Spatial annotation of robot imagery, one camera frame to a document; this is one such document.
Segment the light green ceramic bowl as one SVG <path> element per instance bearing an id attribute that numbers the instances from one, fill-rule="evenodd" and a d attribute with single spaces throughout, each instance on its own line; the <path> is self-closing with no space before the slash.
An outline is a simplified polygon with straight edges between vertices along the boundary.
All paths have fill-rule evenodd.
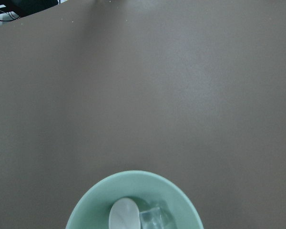
<path id="1" fill-rule="evenodd" d="M 110 210 L 121 198 L 132 199 L 141 211 L 161 210 L 164 229 L 201 229 L 200 216 L 186 194 L 168 179 L 131 170 L 108 176 L 90 188 L 68 219 L 68 229 L 107 229 Z"/>

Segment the white ceramic spoon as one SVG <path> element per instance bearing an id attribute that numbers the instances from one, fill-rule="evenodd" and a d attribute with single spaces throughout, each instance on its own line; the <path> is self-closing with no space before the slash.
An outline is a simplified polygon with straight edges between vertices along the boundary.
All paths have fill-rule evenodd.
<path id="1" fill-rule="evenodd" d="M 110 229 L 140 229 L 140 214 L 137 204 L 130 198 L 117 200 L 109 214 Z"/>

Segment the clear ice cube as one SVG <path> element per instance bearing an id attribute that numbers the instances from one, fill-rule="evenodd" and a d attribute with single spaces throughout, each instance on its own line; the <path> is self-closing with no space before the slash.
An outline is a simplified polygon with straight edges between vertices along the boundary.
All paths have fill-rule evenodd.
<path id="1" fill-rule="evenodd" d="M 154 207 L 139 213 L 142 229 L 163 229 L 163 220 L 159 207 Z"/>

